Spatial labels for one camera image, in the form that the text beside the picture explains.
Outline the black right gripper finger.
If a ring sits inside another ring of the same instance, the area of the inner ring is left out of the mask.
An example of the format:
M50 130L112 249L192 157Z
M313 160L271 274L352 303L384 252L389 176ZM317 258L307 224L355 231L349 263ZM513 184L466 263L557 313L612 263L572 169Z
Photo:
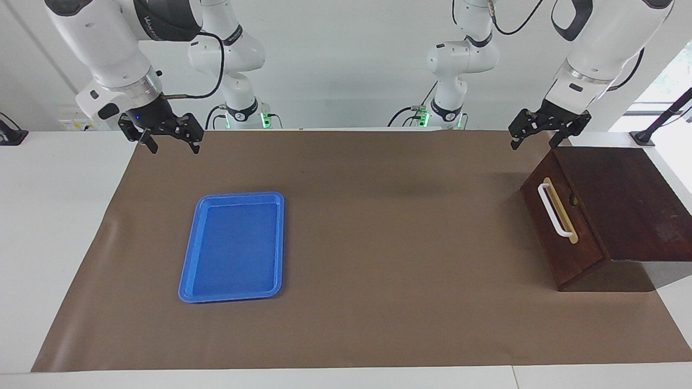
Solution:
M129 142L136 142L141 145L145 145L149 152L153 153L154 155L157 153L158 145L151 137L149 130L140 131L128 116L121 116L118 119L118 127Z
M194 114L186 113L175 119L172 136L187 143L190 150L197 155L200 152L204 129Z

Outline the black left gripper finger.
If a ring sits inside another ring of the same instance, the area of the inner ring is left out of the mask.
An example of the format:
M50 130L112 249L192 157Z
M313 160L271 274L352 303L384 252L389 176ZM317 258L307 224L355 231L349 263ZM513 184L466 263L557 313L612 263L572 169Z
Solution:
M510 143L512 150L517 150L529 136L537 135L541 132L537 120L537 113L529 111L529 109L519 111L516 118L508 126L508 131L512 138Z
M585 127L591 121L591 114L585 112L581 115L576 116L573 121L569 123L561 123L558 126L558 130L552 136L549 141L549 145L552 149L557 148L561 143L569 138L570 136L579 136Z

